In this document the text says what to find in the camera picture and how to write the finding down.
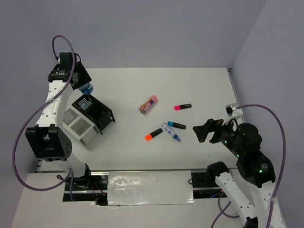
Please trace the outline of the blue slime jar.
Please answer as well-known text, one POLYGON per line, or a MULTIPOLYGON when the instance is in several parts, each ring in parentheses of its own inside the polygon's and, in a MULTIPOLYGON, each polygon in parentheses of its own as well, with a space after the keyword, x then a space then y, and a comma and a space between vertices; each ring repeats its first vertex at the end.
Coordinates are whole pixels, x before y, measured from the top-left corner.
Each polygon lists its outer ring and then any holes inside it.
POLYGON ((82 110, 87 110, 93 103, 91 101, 84 101, 80 107, 82 110))
POLYGON ((93 89, 94 87, 91 83, 86 83, 85 85, 78 88, 78 90, 84 95, 91 94, 93 92, 93 89))

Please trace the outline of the pink highlighter marker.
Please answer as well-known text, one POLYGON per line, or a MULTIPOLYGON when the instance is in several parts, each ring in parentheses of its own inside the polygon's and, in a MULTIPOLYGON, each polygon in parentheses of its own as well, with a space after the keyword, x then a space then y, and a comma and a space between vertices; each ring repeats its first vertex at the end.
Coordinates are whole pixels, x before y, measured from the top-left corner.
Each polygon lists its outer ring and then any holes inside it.
POLYGON ((178 111, 178 110, 182 110, 182 109, 187 109, 187 108, 191 108, 192 104, 180 104, 180 105, 176 105, 174 106, 174 110, 178 111))

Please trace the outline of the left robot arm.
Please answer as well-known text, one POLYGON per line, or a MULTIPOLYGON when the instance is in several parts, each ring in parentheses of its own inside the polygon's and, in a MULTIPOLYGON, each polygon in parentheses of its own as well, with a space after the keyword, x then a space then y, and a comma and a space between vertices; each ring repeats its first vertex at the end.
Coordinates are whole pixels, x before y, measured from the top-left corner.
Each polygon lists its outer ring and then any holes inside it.
POLYGON ((67 102, 76 89, 88 85, 91 77, 81 63, 78 54, 61 52, 59 63, 48 76, 47 105, 35 126, 28 127, 26 139, 34 155, 45 162, 54 163, 65 172, 73 172, 68 183, 81 189, 93 184, 93 177, 87 164, 81 162, 72 152, 72 142, 63 131, 67 102))

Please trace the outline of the silver taped front panel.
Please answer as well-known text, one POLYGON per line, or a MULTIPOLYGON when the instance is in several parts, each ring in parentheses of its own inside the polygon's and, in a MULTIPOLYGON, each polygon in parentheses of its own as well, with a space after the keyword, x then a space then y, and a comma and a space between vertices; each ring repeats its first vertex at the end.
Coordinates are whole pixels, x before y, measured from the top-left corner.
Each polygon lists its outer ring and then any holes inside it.
POLYGON ((110 206, 179 205, 195 201, 190 171, 111 172, 110 206))

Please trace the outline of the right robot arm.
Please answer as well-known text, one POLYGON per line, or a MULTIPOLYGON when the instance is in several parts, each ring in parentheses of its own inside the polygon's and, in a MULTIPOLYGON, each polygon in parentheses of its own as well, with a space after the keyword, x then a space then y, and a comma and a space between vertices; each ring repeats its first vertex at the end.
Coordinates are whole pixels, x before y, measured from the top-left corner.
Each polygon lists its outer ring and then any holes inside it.
POLYGON ((273 196, 278 183, 271 161, 261 152, 262 137, 258 129, 242 123, 236 129, 233 122, 208 119, 204 125, 194 126, 198 141, 222 143, 237 158, 237 170, 250 190, 250 201, 235 182, 224 162, 207 167, 207 182, 222 188, 237 211, 245 228, 285 228, 286 224, 277 197, 273 196))

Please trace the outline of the clear glue bottle blue cap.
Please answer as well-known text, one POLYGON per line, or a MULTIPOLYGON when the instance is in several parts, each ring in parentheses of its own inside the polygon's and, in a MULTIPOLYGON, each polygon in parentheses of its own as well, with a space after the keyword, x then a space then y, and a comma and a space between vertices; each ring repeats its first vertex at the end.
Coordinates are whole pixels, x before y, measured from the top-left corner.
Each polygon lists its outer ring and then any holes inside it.
POLYGON ((167 132, 171 138, 175 139, 176 141, 180 142, 181 139, 180 137, 176 134, 176 132, 167 124, 167 123, 163 123, 161 125, 161 128, 167 132))

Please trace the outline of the orange highlighter marker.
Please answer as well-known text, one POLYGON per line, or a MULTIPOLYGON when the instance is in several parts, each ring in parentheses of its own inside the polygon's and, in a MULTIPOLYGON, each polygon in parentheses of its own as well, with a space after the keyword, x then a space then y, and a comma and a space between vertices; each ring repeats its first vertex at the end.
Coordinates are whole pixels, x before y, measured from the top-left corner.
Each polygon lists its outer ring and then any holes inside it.
POLYGON ((145 140, 146 140, 146 141, 149 141, 149 140, 151 140, 152 138, 154 138, 155 136, 161 134, 162 132, 163 132, 162 128, 159 128, 159 129, 153 131, 152 133, 146 135, 146 136, 145 136, 145 140))

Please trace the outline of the black slotted organizer box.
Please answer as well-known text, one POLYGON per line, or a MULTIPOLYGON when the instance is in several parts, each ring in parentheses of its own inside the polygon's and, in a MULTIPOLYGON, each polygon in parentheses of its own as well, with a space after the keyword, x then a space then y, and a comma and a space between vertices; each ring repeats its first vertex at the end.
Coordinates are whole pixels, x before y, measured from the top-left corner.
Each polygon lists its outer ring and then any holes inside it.
POLYGON ((90 121, 96 124, 99 132, 102 134, 102 130, 107 127, 110 122, 115 122, 115 118, 112 110, 100 102, 92 95, 82 95, 76 101, 72 103, 72 106, 78 110, 81 114, 87 117, 90 121), (91 101, 93 104, 87 109, 82 110, 80 105, 84 101, 91 101))

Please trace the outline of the blue highlighter marker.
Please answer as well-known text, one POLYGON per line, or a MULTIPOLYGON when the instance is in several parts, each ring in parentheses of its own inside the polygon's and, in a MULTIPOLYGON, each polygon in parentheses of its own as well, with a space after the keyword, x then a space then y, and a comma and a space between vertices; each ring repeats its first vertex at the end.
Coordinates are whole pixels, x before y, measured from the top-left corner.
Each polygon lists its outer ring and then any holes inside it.
POLYGON ((168 121, 167 125, 170 126, 170 127, 179 128, 179 129, 183 129, 183 130, 186 129, 186 125, 183 125, 183 124, 180 124, 180 123, 176 123, 176 122, 168 121))

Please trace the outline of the pink capped crayon tube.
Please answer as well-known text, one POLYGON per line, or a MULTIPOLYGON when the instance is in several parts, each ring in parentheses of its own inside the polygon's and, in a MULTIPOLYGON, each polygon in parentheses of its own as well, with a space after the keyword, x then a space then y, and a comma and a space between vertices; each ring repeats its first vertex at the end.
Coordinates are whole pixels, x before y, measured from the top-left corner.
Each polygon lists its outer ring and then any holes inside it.
POLYGON ((158 102, 158 99, 155 95, 152 95, 147 102, 145 102, 140 108, 139 111, 141 114, 148 114, 152 107, 158 102))

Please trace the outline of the white slotted organizer box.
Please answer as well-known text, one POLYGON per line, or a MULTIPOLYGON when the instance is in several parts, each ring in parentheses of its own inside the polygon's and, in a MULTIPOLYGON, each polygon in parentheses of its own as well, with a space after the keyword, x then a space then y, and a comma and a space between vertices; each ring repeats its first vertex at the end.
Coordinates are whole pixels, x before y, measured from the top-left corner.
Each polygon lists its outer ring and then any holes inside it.
POLYGON ((63 126, 83 146, 87 146, 100 133, 96 124, 72 106, 65 110, 63 126))

